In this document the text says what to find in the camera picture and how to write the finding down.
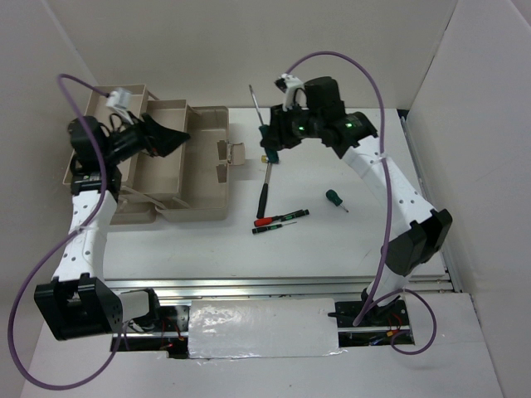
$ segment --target toolbox compartment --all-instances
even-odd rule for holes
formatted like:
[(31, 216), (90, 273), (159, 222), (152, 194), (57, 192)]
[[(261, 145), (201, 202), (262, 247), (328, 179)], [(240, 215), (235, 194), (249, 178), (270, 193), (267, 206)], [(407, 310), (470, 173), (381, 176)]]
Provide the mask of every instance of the toolbox compartment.
[(157, 218), (154, 205), (150, 202), (131, 203), (119, 197), (118, 208), (111, 225), (149, 224)]
[[(168, 129), (186, 131), (188, 107), (186, 100), (150, 100), (147, 113)], [(123, 187), (120, 194), (129, 202), (171, 201), (181, 196), (183, 162), (187, 143), (182, 144), (166, 158), (151, 158), (139, 153), (132, 187)]]
[(230, 144), (229, 111), (224, 106), (190, 109), (179, 198), (155, 210), (166, 220), (213, 221), (227, 217), (230, 167), (245, 162), (243, 144)]

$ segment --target white cable tie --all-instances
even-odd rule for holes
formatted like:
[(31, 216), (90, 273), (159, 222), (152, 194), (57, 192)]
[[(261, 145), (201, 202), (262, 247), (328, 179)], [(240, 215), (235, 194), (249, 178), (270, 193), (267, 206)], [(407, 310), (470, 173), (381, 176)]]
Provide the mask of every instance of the white cable tie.
[(371, 163), (371, 165), (379, 164), (382, 162), (383, 159), (387, 159), (387, 153), (383, 152), (378, 155), (378, 158)]
[(95, 226), (83, 226), (82, 224), (79, 224), (78, 226), (74, 227), (73, 231), (76, 231), (77, 234), (80, 234), (84, 230), (97, 230), (98, 228)]

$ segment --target white cable connector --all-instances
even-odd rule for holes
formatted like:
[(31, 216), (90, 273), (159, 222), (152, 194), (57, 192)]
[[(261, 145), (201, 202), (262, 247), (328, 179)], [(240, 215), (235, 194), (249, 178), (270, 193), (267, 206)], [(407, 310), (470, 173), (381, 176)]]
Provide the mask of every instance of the white cable connector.
[(282, 110), (286, 112), (288, 109), (291, 109), (293, 107), (293, 101), (295, 99), (297, 89), (303, 90), (304, 83), (298, 77), (288, 75), (287, 73), (283, 73), (280, 78), (284, 80), (285, 84), (284, 102), (282, 104)]
[(113, 90), (107, 98), (107, 103), (105, 104), (107, 108), (111, 108), (116, 112), (122, 120), (128, 124), (133, 124), (129, 114), (127, 113), (127, 108), (129, 107), (129, 102), (131, 101), (131, 92), (118, 87), (116, 90)]

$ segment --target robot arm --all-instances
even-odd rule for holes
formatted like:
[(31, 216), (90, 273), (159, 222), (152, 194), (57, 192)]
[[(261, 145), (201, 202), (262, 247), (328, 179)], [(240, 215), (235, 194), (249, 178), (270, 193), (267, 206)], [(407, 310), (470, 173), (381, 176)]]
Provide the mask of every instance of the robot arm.
[[(294, 76), (282, 75), (275, 84), (285, 93), (282, 105), (271, 108), (268, 134), (261, 146), (280, 151), (293, 148), (304, 138), (321, 138), (367, 184), (385, 207), (387, 189), (382, 166), (386, 158), (392, 184), (392, 230), (397, 236), (389, 244), (386, 266), (374, 300), (406, 286), (412, 271), (426, 263), (442, 246), (452, 222), (447, 210), (436, 211), (413, 188), (388, 155), (380, 153), (376, 129), (361, 112), (346, 114), (337, 82), (326, 76), (310, 80), (302, 89), (308, 109), (294, 101)], [(367, 298), (366, 289), (363, 300)], [(395, 298), (378, 304), (385, 308)]]
[[(71, 162), (73, 215), (71, 230), (79, 233), (66, 246), (49, 284), (36, 287), (34, 299), (57, 340), (119, 332), (130, 319), (148, 323), (158, 318), (160, 305), (152, 289), (116, 295), (106, 285), (103, 257), (110, 221), (117, 207), (121, 174), (117, 165), (141, 150), (166, 156), (190, 136), (157, 124), (148, 114), (129, 115), (124, 131), (105, 135), (100, 123), (85, 116), (105, 160), (107, 187), (102, 187), (95, 151), (78, 119), (68, 126), (75, 155)], [(104, 200), (93, 221), (82, 223)]]

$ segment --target red screwdriver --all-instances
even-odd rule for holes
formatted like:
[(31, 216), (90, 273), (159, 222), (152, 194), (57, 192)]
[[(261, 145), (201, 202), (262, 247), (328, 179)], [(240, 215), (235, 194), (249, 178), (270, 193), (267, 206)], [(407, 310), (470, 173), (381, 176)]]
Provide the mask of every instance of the red screwdriver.
[(298, 210), (294, 211), (293, 213), (284, 214), (283, 216), (273, 216), (273, 217), (266, 217), (266, 218), (260, 218), (255, 221), (255, 226), (268, 226), (270, 223), (275, 221), (288, 221), (293, 220), (294, 218), (304, 217), (309, 214), (308, 210)]

